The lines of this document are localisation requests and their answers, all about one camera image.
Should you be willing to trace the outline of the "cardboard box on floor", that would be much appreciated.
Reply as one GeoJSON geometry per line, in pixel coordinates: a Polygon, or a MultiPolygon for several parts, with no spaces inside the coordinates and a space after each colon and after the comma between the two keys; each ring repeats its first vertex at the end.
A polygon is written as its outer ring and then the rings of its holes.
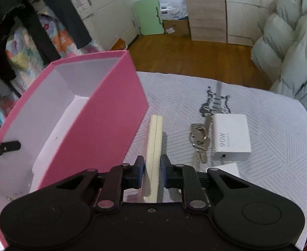
{"type": "Polygon", "coordinates": [[[191,37],[189,20],[163,20],[165,34],[174,37],[191,37]]]}

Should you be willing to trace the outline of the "floral quilt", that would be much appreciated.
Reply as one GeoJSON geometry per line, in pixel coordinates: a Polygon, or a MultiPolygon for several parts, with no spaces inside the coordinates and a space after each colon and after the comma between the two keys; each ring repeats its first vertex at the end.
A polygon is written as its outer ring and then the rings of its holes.
{"type": "MultiPolygon", "coordinates": [[[[92,40],[82,48],[77,48],[64,25],[44,1],[33,2],[33,7],[49,39],[62,58],[102,52],[104,50],[96,40],[92,40]]],[[[0,80],[0,128],[19,100],[20,95],[27,90],[46,67],[31,35],[28,34],[27,29],[23,26],[14,28],[10,33],[5,51],[8,62],[16,73],[16,79],[11,81],[11,85],[18,91],[18,94],[15,94],[13,89],[10,89],[0,80]]]]}

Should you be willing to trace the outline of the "white wardrobe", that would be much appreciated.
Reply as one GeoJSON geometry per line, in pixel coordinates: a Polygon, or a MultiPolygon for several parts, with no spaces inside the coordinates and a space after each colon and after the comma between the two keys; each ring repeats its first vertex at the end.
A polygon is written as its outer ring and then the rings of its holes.
{"type": "Polygon", "coordinates": [[[253,46],[261,37],[270,15],[273,0],[225,0],[227,41],[229,44],[253,46]]]}

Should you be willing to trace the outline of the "dark hanging clothes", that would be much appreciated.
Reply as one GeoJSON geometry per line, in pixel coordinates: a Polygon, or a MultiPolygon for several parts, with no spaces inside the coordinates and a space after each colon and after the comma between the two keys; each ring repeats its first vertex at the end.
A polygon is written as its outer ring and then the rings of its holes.
{"type": "MultiPolygon", "coordinates": [[[[92,38],[71,0],[42,0],[65,26],[77,48],[88,45],[92,38]]],[[[9,64],[5,47],[15,19],[31,35],[42,60],[46,65],[60,59],[60,55],[42,27],[38,15],[29,0],[0,0],[0,80],[6,85],[16,78],[9,64]]]]}

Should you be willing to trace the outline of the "silver key bunch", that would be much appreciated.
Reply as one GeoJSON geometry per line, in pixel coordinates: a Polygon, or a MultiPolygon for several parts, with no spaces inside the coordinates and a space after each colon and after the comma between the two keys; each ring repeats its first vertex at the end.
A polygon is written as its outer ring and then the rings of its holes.
{"type": "Polygon", "coordinates": [[[212,116],[208,115],[203,124],[191,124],[189,141],[195,149],[192,165],[197,172],[200,171],[201,164],[207,164],[207,150],[210,145],[209,130],[212,123],[212,116]]]}

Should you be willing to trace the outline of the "white door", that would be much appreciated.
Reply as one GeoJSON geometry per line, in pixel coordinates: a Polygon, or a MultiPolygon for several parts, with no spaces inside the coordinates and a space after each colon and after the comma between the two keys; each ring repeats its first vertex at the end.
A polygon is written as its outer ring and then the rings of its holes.
{"type": "Polygon", "coordinates": [[[134,15],[126,0],[87,1],[90,15],[83,23],[104,50],[109,50],[119,39],[129,46],[138,37],[134,15]]]}

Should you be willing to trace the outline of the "grey puffer jacket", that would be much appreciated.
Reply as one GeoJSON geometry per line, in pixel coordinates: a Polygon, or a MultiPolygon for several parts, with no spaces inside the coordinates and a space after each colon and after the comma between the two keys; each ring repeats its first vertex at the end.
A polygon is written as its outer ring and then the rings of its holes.
{"type": "Polygon", "coordinates": [[[307,0],[274,0],[251,55],[270,91],[300,101],[307,111],[307,0]]]}

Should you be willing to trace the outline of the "green folding table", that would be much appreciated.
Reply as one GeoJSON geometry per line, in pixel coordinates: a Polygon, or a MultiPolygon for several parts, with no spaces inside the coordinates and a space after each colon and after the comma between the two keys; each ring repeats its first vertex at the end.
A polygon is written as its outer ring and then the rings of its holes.
{"type": "Polygon", "coordinates": [[[143,36],[164,33],[159,0],[141,0],[134,2],[134,12],[143,36]]]}

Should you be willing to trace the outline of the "white 90W charger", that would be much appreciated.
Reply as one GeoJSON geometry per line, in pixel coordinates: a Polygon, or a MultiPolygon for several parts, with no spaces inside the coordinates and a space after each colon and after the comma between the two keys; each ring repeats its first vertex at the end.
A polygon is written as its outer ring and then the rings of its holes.
{"type": "Polygon", "coordinates": [[[252,153],[251,138],[245,114],[212,116],[212,159],[245,161],[252,153]]]}

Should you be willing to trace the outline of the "pink storage box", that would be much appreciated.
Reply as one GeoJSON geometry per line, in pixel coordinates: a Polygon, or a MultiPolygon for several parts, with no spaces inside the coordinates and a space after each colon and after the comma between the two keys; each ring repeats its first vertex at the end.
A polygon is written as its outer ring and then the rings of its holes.
{"type": "Polygon", "coordinates": [[[0,156],[0,213],[12,200],[82,170],[121,164],[147,109],[127,51],[52,62],[0,128],[0,143],[21,145],[0,156]]]}

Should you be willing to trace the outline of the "white patterned tablecloth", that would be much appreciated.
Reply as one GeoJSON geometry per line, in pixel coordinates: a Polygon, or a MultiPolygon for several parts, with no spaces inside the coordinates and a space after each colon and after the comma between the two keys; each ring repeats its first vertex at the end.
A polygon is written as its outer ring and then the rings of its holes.
{"type": "Polygon", "coordinates": [[[163,118],[162,152],[172,163],[191,164],[190,126],[204,121],[220,87],[223,111],[245,114],[248,120],[252,153],[237,163],[240,177],[301,208],[306,224],[296,246],[303,249],[307,241],[307,112],[300,102],[213,79],[145,72],[138,76],[149,108],[124,161],[131,164],[146,154],[150,116],[157,114],[163,118]]]}

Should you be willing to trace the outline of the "small white charger cube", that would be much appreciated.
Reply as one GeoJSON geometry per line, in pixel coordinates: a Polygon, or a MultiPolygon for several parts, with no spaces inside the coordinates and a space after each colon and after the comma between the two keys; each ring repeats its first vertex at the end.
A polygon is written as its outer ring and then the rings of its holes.
{"type": "Polygon", "coordinates": [[[224,164],[224,165],[217,165],[217,166],[211,166],[208,169],[220,169],[223,170],[229,174],[232,174],[238,178],[240,178],[240,173],[238,170],[238,166],[236,163],[229,163],[229,164],[224,164]]]}

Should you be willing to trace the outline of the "cream remote control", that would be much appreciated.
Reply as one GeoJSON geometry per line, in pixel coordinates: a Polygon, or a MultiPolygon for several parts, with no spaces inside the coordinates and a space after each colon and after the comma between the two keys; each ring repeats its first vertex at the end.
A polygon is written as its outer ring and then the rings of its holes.
{"type": "Polygon", "coordinates": [[[148,129],[145,174],[142,198],[145,203],[156,203],[159,191],[160,157],[162,148],[162,116],[152,115],[148,129]]]}

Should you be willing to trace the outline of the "wooden shelf cabinet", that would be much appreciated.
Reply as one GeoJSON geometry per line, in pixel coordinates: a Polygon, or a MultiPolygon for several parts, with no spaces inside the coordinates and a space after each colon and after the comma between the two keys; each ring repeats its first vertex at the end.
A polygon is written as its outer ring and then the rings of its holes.
{"type": "Polygon", "coordinates": [[[185,0],[193,41],[227,42],[226,0],[185,0]]]}

